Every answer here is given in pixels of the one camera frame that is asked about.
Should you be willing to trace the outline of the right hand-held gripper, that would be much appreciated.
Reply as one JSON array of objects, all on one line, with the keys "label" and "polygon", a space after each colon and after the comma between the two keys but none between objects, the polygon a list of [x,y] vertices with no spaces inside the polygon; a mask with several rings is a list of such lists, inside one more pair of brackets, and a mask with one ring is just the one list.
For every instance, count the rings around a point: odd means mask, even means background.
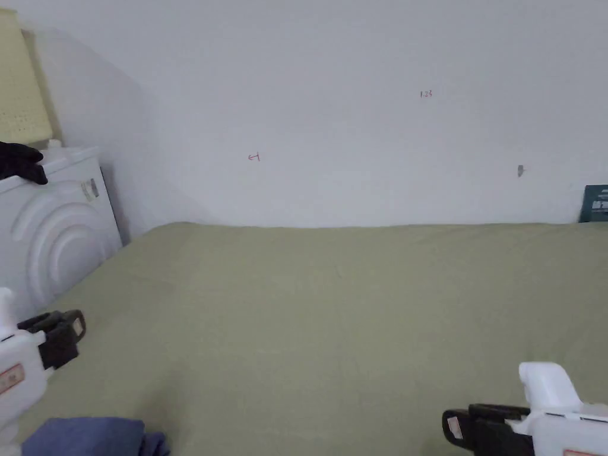
[{"label": "right hand-held gripper", "polygon": [[518,373],[529,408],[445,410],[447,441],[473,455],[607,455],[607,405],[581,401],[556,363],[524,362]]}]

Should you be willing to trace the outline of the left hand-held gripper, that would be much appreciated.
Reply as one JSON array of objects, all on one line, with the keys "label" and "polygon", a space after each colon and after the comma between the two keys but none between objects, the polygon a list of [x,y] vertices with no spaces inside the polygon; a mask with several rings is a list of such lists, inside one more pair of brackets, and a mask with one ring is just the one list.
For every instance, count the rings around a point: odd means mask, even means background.
[{"label": "left hand-held gripper", "polygon": [[17,322],[14,294],[1,288],[1,428],[17,425],[44,396],[51,374],[74,360],[86,334],[79,309],[46,312]]}]

